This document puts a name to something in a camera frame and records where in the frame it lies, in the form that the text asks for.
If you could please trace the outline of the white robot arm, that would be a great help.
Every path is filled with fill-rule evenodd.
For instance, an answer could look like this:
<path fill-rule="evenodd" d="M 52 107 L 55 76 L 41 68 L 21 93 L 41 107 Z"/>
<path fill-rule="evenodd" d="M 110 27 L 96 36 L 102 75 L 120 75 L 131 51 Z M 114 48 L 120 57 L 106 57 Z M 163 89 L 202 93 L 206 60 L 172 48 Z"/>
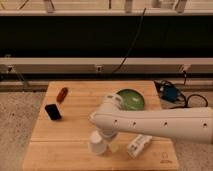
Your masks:
<path fill-rule="evenodd" d="M 107 94 L 90 115 L 90 121 L 96 130 L 90 135 L 88 146 L 96 155 L 103 154 L 106 142 L 119 132 L 213 144 L 210 107 L 128 111 L 123 109 L 121 96 Z"/>

